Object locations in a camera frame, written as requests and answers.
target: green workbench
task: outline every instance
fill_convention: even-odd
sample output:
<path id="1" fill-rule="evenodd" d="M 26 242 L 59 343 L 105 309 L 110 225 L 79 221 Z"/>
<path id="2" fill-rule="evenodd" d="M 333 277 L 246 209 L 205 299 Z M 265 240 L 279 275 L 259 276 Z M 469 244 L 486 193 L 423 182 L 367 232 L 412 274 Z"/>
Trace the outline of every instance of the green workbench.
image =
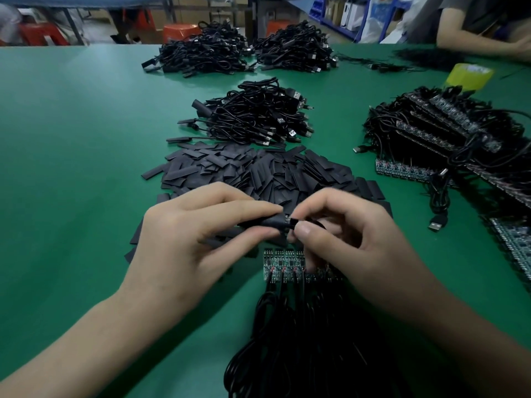
<path id="1" fill-rule="evenodd" d="M 392 46 L 334 49 L 386 58 Z M 273 75 L 315 107 L 308 111 L 315 134 L 304 145 L 350 166 L 355 176 L 377 178 L 395 221 L 433 273 L 531 348 L 531 299 L 470 202 L 451 190 L 449 223 L 438 234 L 430 232 L 422 185 L 378 176 L 374 154 L 352 151 L 363 140 L 369 106 L 417 86 L 441 86 L 445 73 L 379 74 L 343 63 L 319 74 L 145 74 L 140 64 L 157 53 L 156 46 L 0 48 L 0 378 L 118 288 L 127 271 L 129 239 L 161 192 L 158 179 L 144 181 L 140 174 L 175 150 L 166 138 L 189 134 L 176 123 L 195 116 L 192 101 Z M 477 97 L 529 111 L 531 71 L 498 61 L 483 64 L 496 73 Z M 223 372 L 248 340 L 264 291 L 261 266 L 261 256 L 238 262 L 103 396 L 226 396 Z M 448 396 L 462 388 L 431 343 L 384 314 L 375 316 L 418 396 Z"/>

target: forearm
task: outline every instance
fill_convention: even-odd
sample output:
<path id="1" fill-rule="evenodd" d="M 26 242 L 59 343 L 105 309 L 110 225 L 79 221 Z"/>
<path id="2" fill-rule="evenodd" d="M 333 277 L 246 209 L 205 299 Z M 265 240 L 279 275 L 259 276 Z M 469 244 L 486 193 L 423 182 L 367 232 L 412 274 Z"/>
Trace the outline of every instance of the forearm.
<path id="1" fill-rule="evenodd" d="M 487 56 L 511 56 L 513 53 L 512 43 L 484 38 L 463 30 L 439 32 L 437 46 L 442 49 Z"/>
<path id="2" fill-rule="evenodd" d="M 482 396 L 529 396 L 531 353 L 457 298 L 448 297 L 421 329 L 455 359 Z"/>
<path id="3" fill-rule="evenodd" d="M 0 397 L 96 395 L 166 330 L 114 295 L 0 384 Z"/>

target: person's arm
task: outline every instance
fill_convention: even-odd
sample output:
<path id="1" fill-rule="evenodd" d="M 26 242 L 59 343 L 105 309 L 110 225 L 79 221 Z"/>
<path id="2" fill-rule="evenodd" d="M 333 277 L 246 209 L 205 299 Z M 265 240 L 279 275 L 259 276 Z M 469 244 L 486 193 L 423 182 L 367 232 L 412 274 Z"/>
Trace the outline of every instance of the person's arm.
<path id="1" fill-rule="evenodd" d="M 324 216 L 331 216 L 322 221 L 329 231 L 304 221 Z M 445 349 L 483 396 L 529 396 L 531 353 L 437 281 L 384 208 L 330 188 L 309 196 L 292 217 L 301 220 L 294 235 L 307 267 L 321 260 L 337 267 L 369 302 Z"/>
<path id="2" fill-rule="evenodd" d="M 5 379 L 0 397 L 95 396 L 194 308 L 235 261 L 279 232 L 251 227 L 212 251 L 201 241 L 279 212 L 281 206 L 223 183 L 151 207 L 118 291 Z"/>
<path id="3" fill-rule="evenodd" d="M 445 8 L 441 13 L 437 32 L 437 47 L 465 53 L 520 58 L 531 51 L 531 39 L 527 36 L 515 43 L 484 38 L 462 29 L 466 12 L 457 8 Z"/>

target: left hand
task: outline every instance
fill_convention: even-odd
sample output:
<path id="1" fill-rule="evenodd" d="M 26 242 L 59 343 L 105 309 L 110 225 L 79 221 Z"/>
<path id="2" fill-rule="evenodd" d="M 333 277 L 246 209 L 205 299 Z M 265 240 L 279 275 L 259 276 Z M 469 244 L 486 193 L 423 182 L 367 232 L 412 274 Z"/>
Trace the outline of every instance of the left hand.
<path id="1" fill-rule="evenodd" d="M 215 250 L 201 241 L 240 222 L 280 212 L 280 205 L 256 201 L 221 182 L 157 204 L 144 216 L 136 254 L 116 294 L 169 329 L 231 265 L 279 232 L 250 227 Z"/>

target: hand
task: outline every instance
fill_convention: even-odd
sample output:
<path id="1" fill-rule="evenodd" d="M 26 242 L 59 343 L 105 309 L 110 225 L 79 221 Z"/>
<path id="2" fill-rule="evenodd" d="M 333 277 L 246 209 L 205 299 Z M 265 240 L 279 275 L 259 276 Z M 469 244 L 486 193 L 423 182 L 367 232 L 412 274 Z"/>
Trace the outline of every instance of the hand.
<path id="1" fill-rule="evenodd" d="M 149 208 L 117 295 L 129 307 L 156 315 L 153 321 L 172 327 L 235 261 L 279 232 L 251 227 L 215 250 L 201 241 L 240 222 L 279 212 L 281 206 L 256 201 L 220 182 Z"/>
<path id="2" fill-rule="evenodd" d="M 511 43 L 515 58 L 531 62 L 531 35 L 524 36 L 517 42 Z"/>
<path id="3" fill-rule="evenodd" d="M 295 226 L 309 269 L 321 265 L 320 259 L 328 261 L 368 301 L 415 325 L 444 308 L 449 292 L 381 206 L 326 188 L 304 200 L 291 217 L 321 218 L 329 230 L 307 221 Z"/>

